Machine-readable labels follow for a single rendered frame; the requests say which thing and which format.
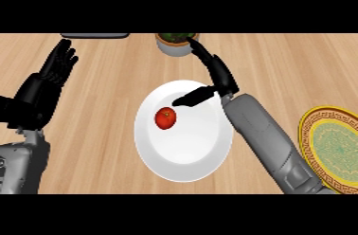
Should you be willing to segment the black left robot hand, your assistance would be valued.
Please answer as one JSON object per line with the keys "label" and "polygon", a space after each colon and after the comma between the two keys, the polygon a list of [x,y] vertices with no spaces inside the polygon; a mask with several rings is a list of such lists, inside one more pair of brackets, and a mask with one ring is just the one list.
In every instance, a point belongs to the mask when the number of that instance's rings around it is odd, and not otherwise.
{"label": "black left robot hand", "polygon": [[9,129],[40,130],[49,123],[62,88],[78,61],[71,40],[56,44],[38,73],[32,73],[12,98],[0,96],[0,123]]}

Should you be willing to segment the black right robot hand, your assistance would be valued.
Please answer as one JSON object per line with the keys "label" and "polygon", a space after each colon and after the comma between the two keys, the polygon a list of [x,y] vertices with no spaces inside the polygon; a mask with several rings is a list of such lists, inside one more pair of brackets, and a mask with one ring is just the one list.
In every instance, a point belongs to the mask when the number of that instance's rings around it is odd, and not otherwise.
{"label": "black right robot hand", "polygon": [[212,85],[199,87],[172,101],[172,106],[193,107],[211,99],[214,97],[214,93],[218,93],[221,98],[231,98],[239,92],[239,87],[231,71],[221,58],[217,55],[209,54],[206,48],[196,40],[187,38],[187,42],[191,47],[191,53],[197,56],[203,65],[206,66],[212,80]]}

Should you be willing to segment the red tomato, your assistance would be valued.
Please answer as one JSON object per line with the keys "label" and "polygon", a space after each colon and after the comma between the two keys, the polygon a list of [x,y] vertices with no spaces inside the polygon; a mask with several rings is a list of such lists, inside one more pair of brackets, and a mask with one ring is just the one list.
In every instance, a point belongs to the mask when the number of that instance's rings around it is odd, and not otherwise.
{"label": "red tomato", "polygon": [[162,107],[155,114],[155,124],[161,130],[168,130],[177,123],[177,113],[171,107]]}

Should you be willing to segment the white plate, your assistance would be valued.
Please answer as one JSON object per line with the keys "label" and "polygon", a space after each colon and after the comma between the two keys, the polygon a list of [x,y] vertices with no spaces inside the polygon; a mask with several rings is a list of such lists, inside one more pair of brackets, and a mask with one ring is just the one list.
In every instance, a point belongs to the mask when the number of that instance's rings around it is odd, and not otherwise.
{"label": "white plate", "polygon": [[[143,100],[134,121],[134,142],[143,162],[158,176],[174,182],[193,182],[211,175],[233,144],[234,130],[218,94],[194,107],[172,106],[172,101],[202,86],[190,80],[162,84]],[[155,124],[162,107],[177,113],[168,130]]]}

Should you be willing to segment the yellow green patterned plate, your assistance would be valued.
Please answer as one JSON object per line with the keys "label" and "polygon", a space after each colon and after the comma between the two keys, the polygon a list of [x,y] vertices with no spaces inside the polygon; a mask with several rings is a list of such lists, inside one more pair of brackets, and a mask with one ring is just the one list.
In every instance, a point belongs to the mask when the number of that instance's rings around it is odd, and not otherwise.
{"label": "yellow green patterned plate", "polygon": [[299,148],[323,184],[342,194],[358,194],[358,115],[318,106],[298,127]]}

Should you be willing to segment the potted plant in grey pot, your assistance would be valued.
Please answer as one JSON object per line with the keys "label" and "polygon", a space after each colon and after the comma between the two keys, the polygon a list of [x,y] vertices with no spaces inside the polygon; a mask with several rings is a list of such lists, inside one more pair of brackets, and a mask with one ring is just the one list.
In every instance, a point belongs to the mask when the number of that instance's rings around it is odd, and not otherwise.
{"label": "potted plant in grey pot", "polygon": [[191,52],[187,37],[199,39],[199,33],[156,33],[156,45],[159,50],[172,57],[183,57]]}

